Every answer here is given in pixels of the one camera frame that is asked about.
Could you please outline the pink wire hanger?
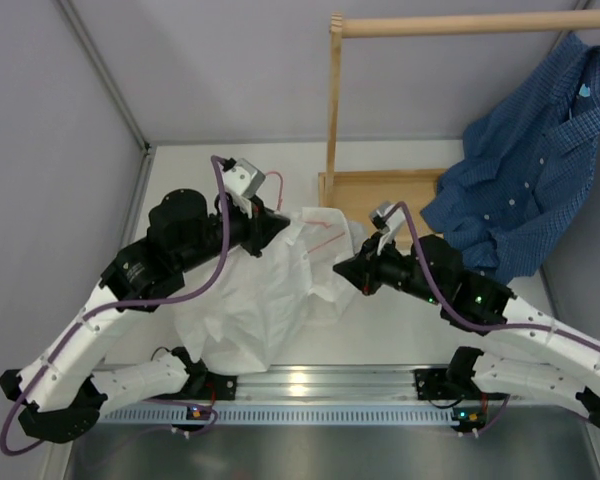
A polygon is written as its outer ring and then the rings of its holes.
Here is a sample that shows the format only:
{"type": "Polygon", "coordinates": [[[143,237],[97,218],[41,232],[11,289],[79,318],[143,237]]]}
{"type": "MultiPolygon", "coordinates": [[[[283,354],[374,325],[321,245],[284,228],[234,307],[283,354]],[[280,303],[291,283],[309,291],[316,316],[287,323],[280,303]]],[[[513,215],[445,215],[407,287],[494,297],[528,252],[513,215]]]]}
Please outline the pink wire hanger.
{"type": "MultiPolygon", "coordinates": [[[[277,178],[279,180],[276,211],[281,213],[284,200],[284,177],[276,170],[266,172],[265,177],[277,178]]],[[[332,231],[333,225],[331,223],[313,221],[311,219],[301,219],[301,221],[303,223],[303,231],[305,232],[305,238],[307,240],[307,252],[309,254],[324,248],[344,236],[343,232],[336,233],[335,231],[332,231]]]]}

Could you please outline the white shirt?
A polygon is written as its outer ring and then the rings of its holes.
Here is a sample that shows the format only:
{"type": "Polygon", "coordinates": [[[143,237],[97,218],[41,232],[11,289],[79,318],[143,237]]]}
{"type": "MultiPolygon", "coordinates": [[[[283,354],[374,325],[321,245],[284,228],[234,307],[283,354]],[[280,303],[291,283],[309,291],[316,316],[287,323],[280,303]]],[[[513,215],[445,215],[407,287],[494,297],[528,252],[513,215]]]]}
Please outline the white shirt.
{"type": "Polygon", "coordinates": [[[222,375],[266,371],[305,325],[337,323],[355,289],[333,272],[367,237],[365,227],[331,208],[304,207],[255,258],[237,247],[214,285],[167,307],[181,344],[194,361],[222,375]],[[301,219],[328,222],[344,236],[309,254],[301,219]]]}

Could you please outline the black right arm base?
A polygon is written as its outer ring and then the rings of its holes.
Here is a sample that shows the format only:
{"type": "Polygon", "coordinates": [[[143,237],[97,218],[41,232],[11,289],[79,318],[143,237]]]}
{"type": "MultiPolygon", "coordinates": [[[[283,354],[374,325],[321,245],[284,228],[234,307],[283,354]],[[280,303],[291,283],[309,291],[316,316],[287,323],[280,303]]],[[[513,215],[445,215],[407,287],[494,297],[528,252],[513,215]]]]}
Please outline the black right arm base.
{"type": "Polygon", "coordinates": [[[422,368],[414,371],[417,399],[439,409],[450,409],[464,401],[504,400],[506,394],[484,393],[473,384],[449,378],[446,368],[422,368]]]}

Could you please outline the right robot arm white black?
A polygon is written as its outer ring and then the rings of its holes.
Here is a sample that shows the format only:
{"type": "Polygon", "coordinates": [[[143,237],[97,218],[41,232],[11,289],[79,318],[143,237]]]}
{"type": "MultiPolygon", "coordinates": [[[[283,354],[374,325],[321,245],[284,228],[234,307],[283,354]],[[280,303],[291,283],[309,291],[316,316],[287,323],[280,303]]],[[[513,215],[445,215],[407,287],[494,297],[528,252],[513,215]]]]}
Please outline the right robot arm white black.
{"type": "Polygon", "coordinates": [[[498,393],[569,410],[600,429],[600,340],[537,309],[510,288],[467,270],[443,239],[420,238],[410,253],[380,234],[367,239],[336,274],[366,296],[388,286],[440,306],[451,326],[489,342],[461,346],[445,373],[458,396],[498,393]]]}

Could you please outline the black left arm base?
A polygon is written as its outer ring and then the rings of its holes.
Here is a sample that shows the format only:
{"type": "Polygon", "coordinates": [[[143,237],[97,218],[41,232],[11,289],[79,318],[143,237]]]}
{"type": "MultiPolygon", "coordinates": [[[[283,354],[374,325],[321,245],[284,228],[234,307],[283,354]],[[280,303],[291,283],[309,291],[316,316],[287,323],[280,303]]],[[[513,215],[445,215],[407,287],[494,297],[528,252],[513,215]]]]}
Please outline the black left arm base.
{"type": "Polygon", "coordinates": [[[236,398],[238,377],[207,372],[203,385],[197,394],[200,400],[233,401],[236,398]]]}

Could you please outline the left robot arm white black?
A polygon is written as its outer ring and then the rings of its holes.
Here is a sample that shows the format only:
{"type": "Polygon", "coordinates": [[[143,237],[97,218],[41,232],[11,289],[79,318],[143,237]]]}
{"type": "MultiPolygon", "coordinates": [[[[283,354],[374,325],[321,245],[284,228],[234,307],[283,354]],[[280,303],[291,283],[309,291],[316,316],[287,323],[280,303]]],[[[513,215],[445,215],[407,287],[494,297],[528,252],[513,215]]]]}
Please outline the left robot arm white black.
{"type": "Polygon", "coordinates": [[[207,384],[203,361],[183,347],[116,372],[95,372],[116,340],[162,305],[173,304],[189,271],[212,259],[222,269],[229,251],[253,257],[290,224],[288,217],[248,200],[243,212],[228,194],[215,198],[215,212],[191,189],[175,190],[149,213],[147,234],[118,252],[101,275],[84,309],[33,364],[0,376],[13,401],[2,427],[13,421],[37,444],[62,444],[90,430],[104,415],[143,400],[194,399],[207,384]]]}

